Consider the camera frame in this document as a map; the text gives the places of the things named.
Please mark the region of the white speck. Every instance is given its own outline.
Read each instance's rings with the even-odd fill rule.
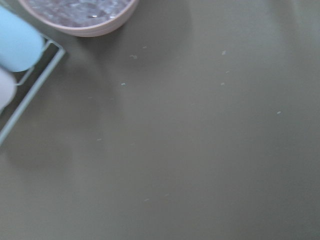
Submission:
[[[133,58],[134,60],[138,59],[137,55],[130,55],[129,57]]]

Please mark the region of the table surface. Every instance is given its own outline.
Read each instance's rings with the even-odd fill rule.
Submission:
[[[320,1],[141,0],[65,47],[0,149],[1,240],[318,240]]]

